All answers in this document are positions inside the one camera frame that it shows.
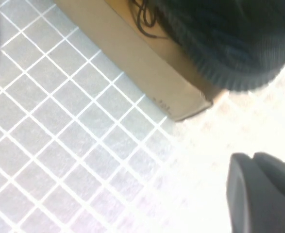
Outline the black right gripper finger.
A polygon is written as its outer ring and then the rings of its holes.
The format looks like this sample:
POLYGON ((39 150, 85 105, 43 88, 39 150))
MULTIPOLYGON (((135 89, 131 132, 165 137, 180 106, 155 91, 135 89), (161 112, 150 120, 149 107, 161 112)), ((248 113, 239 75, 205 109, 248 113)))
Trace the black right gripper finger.
POLYGON ((234 233, 285 233, 285 162, 232 154, 226 197, 234 233))

